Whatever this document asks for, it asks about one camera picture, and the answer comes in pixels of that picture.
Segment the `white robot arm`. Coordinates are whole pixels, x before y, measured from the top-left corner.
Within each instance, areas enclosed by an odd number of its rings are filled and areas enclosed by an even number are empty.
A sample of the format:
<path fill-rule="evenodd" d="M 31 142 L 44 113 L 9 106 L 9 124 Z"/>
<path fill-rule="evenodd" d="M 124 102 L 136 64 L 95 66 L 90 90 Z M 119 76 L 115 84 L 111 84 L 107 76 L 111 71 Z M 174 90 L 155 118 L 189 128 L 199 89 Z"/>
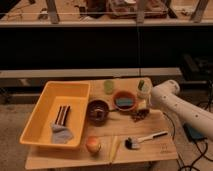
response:
<path fill-rule="evenodd" d="M 213 113 L 178 97 L 180 86 L 175 80 L 167 80 L 152 87 L 140 80 L 138 97 L 146 99 L 152 108 L 177 114 L 194 129 L 213 141 Z"/>

